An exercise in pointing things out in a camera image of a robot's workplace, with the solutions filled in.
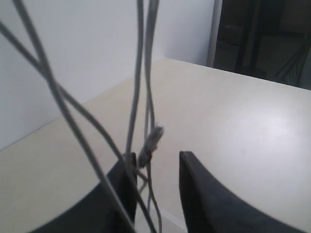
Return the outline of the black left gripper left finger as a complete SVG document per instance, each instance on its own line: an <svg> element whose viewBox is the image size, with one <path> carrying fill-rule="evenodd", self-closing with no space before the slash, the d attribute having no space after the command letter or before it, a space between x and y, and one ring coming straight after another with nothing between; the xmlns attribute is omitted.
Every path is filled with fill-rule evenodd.
<svg viewBox="0 0 311 233"><path fill-rule="evenodd" d="M132 223L135 223L137 199L121 162L116 162L107 176ZM83 199L33 230L34 233L130 233L111 203L106 191L98 184Z"/></svg>

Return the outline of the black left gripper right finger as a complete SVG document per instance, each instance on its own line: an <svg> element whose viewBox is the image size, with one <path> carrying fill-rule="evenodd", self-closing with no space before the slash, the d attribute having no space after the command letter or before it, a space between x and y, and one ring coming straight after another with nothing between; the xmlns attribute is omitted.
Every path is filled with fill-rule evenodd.
<svg viewBox="0 0 311 233"><path fill-rule="evenodd" d="M179 154L179 192L190 233L308 233L311 168L290 155Z"/></svg>

